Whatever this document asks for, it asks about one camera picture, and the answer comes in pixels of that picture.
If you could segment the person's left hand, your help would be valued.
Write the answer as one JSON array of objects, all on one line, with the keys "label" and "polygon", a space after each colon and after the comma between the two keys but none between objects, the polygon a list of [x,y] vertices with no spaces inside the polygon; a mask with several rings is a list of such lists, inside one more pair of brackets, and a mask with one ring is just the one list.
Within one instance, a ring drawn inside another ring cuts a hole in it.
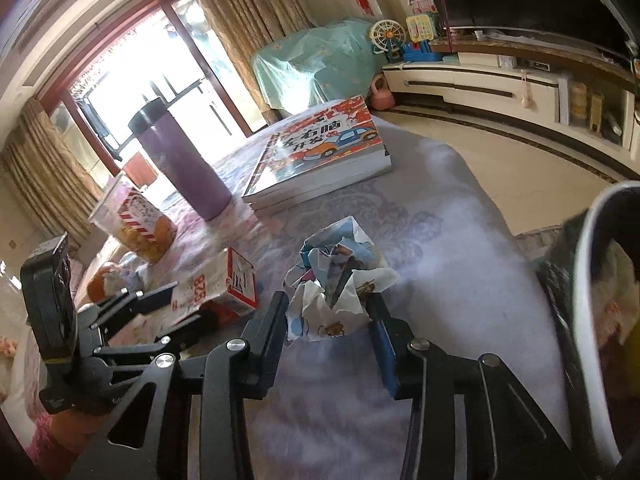
[{"label": "person's left hand", "polygon": [[48,426],[49,466],[52,479],[63,479],[84,452],[91,438],[106,422],[108,414],[93,415],[77,408],[52,415]]}]

